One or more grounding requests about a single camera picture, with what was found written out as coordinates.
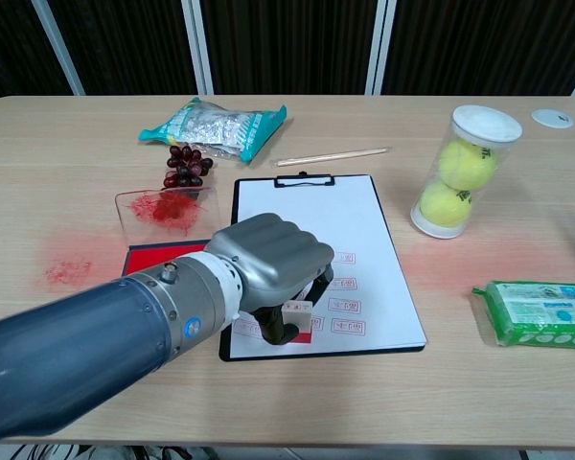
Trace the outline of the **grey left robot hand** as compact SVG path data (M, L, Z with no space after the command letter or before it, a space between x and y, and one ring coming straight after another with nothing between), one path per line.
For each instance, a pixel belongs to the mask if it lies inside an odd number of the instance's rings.
M271 345L292 341L300 328L285 323L281 308L305 287L316 303L334 279L333 249L310 232L272 213L218 231L204 251L228 264L239 277L238 311L251 314Z

